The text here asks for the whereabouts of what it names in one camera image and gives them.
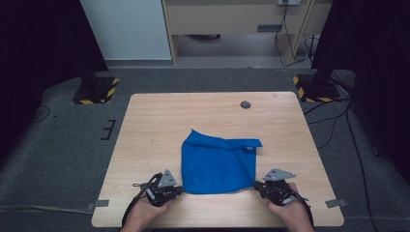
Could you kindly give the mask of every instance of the human hand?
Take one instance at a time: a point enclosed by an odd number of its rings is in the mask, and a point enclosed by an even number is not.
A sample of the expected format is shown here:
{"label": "human hand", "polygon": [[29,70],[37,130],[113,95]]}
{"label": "human hand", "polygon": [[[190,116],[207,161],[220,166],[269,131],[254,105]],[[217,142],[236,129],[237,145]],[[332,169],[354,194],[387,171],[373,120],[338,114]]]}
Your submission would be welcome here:
{"label": "human hand", "polygon": [[139,232],[145,229],[156,217],[165,213],[171,201],[161,207],[152,206],[146,197],[139,199],[132,207],[127,222],[121,232]]}
{"label": "human hand", "polygon": [[[295,183],[288,183],[290,188],[294,191],[296,189]],[[277,206],[272,201],[268,200],[268,209],[278,215],[285,223],[286,227],[292,232],[311,232],[314,231],[311,227],[308,213],[304,205],[297,199],[284,206]]]}

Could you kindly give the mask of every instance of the white cabinet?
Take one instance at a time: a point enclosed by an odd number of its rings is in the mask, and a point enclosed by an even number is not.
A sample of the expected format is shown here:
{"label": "white cabinet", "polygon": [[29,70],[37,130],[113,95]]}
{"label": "white cabinet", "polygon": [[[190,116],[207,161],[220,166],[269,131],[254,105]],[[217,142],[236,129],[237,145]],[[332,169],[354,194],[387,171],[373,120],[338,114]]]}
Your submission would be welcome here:
{"label": "white cabinet", "polygon": [[105,60],[171,60],[161,0],[80,0]]}

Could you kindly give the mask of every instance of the wrist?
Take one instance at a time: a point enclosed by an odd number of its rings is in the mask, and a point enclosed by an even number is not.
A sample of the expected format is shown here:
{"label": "wrist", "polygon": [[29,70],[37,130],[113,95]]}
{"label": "wrist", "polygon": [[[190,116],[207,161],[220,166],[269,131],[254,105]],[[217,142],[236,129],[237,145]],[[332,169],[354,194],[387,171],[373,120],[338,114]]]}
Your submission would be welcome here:
{"label": "wrist", "polygon": [[121,232],[141,232],[143,229],[143,226],[138,222],[127,221]]}
{"label": "wrist", "polygon": [[290,232],[314,232],[314,229],[311,227],[310,223],[285,223]]}

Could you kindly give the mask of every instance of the gray mat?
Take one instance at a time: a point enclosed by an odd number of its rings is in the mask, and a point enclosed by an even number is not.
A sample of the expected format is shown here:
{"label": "gray mat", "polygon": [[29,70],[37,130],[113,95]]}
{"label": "gray mat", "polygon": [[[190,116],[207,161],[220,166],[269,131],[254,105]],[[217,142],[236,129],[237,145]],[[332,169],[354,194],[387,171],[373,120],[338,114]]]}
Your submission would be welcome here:
{"label": "gray mat", "polygon": [[[296,92],[292,76],[306,70],[112,70],[120,78],[110,103],[73,105],[79,78],[49,88],[43,106],[21,136],[7,166],[0,173],[0,205],[43,205],[85,211],[100,194],[130,97],[134,93],[169,92]],[[349,101],[323,105],[307,115],[308,122],[343,112]],[[304,111],[317,103],[301,103]],[[410,228],[410,188],[388,158],[372,153],[357,116],[349,112],[364,162],[371,211],[379,231]],[[107,120],[116,120],[109,140]],[[310,125],[316,145],[332,134],[332,120]],[[331,142],[319,150],[345,223],[316,231],[373,231],[366,209],[365,187],[346,118],[337,120]],[[50,212],[1,212],[0,231],[116,231],[94,228],[91,216]]]}

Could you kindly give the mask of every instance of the gray floor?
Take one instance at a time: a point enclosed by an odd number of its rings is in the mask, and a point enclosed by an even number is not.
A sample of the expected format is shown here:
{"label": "gray floor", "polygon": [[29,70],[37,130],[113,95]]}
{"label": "gray floor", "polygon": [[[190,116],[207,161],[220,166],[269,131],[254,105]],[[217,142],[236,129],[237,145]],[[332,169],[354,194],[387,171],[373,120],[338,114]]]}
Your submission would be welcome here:
{"label": "gray floor", "polygon": [[[87,213],[87,204],[99,196],[106,168],[121,128],[130,96],[134,93],[292,91],[291,77],[311,73],[304,62],[285,68],[278,59],[272,34],[222,36],[217,41],[184,37],[176,67],[126,65],[110,67],[120,77],[108,104],[72,105],[79,78],[49,88],[43,106],[21,137],[13,157],[0,173],[0,205],[41,205]],[[351,72],[337,71],[348,82]],[[308,122],[337,116],[349,101],[325,104],[307,115]],[[304,112],[318,103],[301,102]],[[319,155],[341,208],[341,227],[316,231],[374,231],[366,207],[365,189],[378,231],[410,231],[410,187],[395,172],[388,158],[376,157],[357,115],[349,121],[363,160],[367,185],[345,116],[310,124],[317,147],[331,142]],[[117,121],[111,138],[107,120]],[[94,228],[91,216],[59,212],[7,211],[0,213],[0,231],[116,231]],[[268,231],[235,229],[232,231]]]}

